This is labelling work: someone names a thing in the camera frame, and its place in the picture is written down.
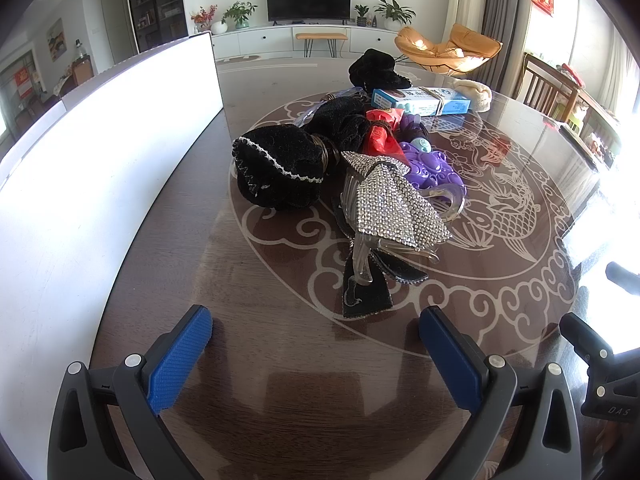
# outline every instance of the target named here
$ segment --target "red packet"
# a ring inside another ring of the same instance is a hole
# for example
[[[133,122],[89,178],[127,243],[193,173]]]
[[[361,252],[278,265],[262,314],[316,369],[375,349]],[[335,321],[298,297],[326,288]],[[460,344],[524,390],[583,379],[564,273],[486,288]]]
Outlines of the red packet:
[[[389,110],[370,110],[366,115],[369,121],[385,121],[393,131],[400,123],[403,113],[404,110],[402,110],[402,108],[391,108]],[[362,147],[362,153],[371,156],[392,156],[400,162],[409,165],[409,161],[404,156],[398,141],[394,139],[394,136],[389,135],[382,126],[378,126],[377,124],[371,127],[369,135]]]

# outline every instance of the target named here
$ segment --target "black handle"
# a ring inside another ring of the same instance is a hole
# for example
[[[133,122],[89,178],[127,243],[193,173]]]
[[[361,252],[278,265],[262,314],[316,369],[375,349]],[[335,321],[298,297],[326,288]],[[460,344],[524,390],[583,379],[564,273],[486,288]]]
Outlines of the black handle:
[[[574,346],[575,352],[593,365],[613,355],[613,350],[598,333],[573,312],[560,320],[560,333]]]
[[[640,276],[626,270],[616,262],[609,262],[605,274],[609,281],[624,288],[629,294],[640,296]]]

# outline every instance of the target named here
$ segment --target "television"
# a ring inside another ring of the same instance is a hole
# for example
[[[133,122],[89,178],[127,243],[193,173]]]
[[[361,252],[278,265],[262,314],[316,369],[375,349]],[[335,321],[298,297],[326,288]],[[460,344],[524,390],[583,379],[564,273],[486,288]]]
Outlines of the television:
[[[267,0],[270,22],[277,20],[348,20],[351,0]]]

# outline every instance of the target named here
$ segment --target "black velvet hat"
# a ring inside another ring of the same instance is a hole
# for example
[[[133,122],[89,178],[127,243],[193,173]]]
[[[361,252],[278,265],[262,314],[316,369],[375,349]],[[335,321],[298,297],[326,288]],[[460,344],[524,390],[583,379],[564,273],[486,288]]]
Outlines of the black velvet hat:
[[[395,66],[396,62],[392,56],[370,48],[349,67],[349,79],[354,86],[364,88],[369,94],[375,88],[411,88],[411,81],[394,72]]]

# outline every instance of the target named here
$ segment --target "blue gripper pad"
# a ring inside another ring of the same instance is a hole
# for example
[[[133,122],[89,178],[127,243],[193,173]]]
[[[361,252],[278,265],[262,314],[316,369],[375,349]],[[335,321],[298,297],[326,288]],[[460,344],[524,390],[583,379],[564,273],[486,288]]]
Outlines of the blue gripper pad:
[[[154,354],[156,348],[161,350],[163,347],[166,348],[167,344],[171,345],[166,352],[156,357],[160,358],[158,364],[153,362],[154,355],[149,356],[147,360],[147,364],[154,368],[148,375],[146,400],[156,415],[174,405],[191,369],[211,338],[211,332],[212,320],[209,309],[194,305],[174,330],[160,336],[156,342],[159,345],[154,343],[147,353]]]
[[[483,378],[484,382],[488,379],[488,370],[479,358],[478,347],[477,351],[471,348],[469,341],[463,338],[437,306],[422,311],[419,330],[420,339],[457,406],[469,410],[473,415],[482,403]]]

